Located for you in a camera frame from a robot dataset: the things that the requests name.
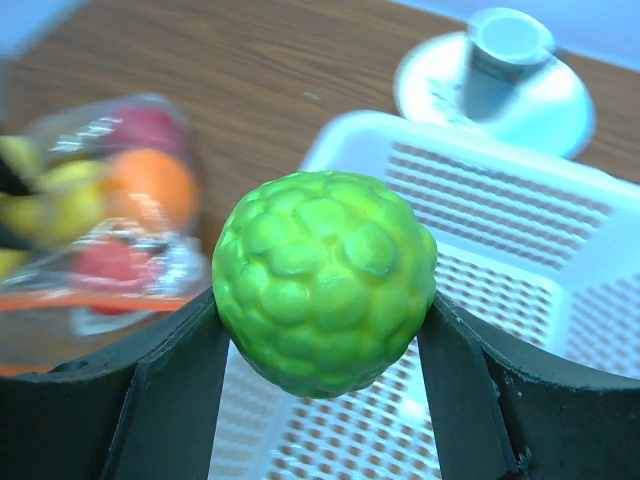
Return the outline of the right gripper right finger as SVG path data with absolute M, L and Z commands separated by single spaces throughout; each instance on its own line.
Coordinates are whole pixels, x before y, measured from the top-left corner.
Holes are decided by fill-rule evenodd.
M 638 478 L 638 380 L 558 357 L 442 294 L 418 344 L 443 478 Z

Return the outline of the yellow fake bell pepper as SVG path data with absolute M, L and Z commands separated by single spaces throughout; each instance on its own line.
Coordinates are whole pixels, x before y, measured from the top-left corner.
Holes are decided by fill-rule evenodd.
M 106 218 L 106 164 L 76 160 L 45 172 L 37 195 L 1 197 L 1 220 L 42 246 L 64 246 Z

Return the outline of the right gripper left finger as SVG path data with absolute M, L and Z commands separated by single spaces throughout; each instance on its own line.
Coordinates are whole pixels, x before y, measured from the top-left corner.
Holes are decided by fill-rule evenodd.
M 205 291 L 94 353 L 2 378 L 2 478 L 207 478 L 228 348 Z

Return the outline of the clear zip top bag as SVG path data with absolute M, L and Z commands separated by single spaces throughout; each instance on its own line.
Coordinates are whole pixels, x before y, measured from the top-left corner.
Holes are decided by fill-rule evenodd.
M 39 177 L 76 160 L 105 163 L 105 187 L 111 157 L 139 149 L 113 148 L 105 141 L 116 122 L 114 112 L 133 105 L 160 107 L 186 128 L 186 152 L 164 152 L 179 157 L 191 170 L 199 192 L 187 116 L 166 96 L 141 93 L 84 104 L 36 120 L 18 135 L 30 138 L 41 151 L 42 172 L 23 177 L 1 157 L 1 197 L 37 195 Z M 150 232 L 132 221 L 109 216 L 106 194 L 106 218 L 64 246 L 36 244 L 1 220 L 2 376 L 48 372 L 176 311 L 205 290 L 210 273 L 196 236 L 199 200 L 187 230 Z M 73 285 L 71 270 L 76 254 L 105 237 L 150 255 L 154 277 L 143 293 L 91 292 Z

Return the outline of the green fake custard apple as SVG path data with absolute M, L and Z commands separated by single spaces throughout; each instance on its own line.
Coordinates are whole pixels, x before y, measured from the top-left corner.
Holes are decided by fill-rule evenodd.
M 364 174 L 296 172 L 247 193 L 212 257 L 221 322 L 282 390 L 335 398 L 407 350 L 436 294 L 433 235 Z

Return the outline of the red fake apple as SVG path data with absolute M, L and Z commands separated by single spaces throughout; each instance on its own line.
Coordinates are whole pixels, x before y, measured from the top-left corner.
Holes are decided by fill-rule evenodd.
M 77 253 L 71 273 L 76 288 L 111 294 L 143 293 L 154 277 L 149 254 L 111 237 Z

